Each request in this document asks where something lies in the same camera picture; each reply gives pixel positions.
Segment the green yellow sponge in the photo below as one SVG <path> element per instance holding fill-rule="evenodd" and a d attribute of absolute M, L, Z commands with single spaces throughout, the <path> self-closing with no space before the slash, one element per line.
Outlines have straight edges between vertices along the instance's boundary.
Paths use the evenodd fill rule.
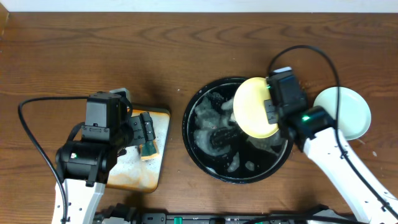
<path fill-rule="evenodd" d="M 145 144 L 140 145 L 139 151 L 142 161 L 153 159 L 159 155 L 159 150 L 155 141 L 148 141 Z"/>

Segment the yellow plate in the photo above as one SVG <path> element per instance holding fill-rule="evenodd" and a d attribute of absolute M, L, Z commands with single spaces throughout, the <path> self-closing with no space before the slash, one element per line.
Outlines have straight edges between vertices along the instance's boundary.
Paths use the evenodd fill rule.
<path fill-rule="evenodd" d="M 238 126 L 249 136 L 262 139 L 278 132 L 278 124 L 269 124 L 264 101 L 270 98 L 265 78 L 244 81 L 236 90 L 233 113 Z"/>

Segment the light blue plate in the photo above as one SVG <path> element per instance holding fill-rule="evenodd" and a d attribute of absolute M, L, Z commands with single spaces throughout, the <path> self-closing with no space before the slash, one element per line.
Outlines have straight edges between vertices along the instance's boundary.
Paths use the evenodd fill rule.
<path fill-rule="evenodd" d="M 371 111 L 364 98 L 357 92 L 340 87 L 338 127 L 346 140 L 354 140 L 364 135 L 371 125 Z M 323 90 L 314 101 L 336 118 L 337 87 Z"/>

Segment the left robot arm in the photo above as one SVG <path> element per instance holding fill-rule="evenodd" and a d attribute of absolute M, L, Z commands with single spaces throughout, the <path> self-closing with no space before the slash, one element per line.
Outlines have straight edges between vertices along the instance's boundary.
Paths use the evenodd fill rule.
<path fill-rule="evenodd" d="M 76 125 L 55 156 L 57 184 L 53 223 L 92 223 L 119 153 L 137 146 L 157 153 L 148 112 L 134 116 L 126 89 L 86 99 L 85 121 Z"/>

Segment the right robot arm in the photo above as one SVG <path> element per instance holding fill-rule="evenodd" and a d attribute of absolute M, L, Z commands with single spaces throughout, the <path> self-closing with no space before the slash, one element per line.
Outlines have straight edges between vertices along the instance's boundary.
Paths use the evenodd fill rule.
<path fill-rule="evenodd" d="M 353 151 L 337 122 L 321 106 L 309 107 L 291 69 L 267 77 L 283 137 L 293 141 L 329 178 L 357 221 L 397 223 L 397 198 Z"/>

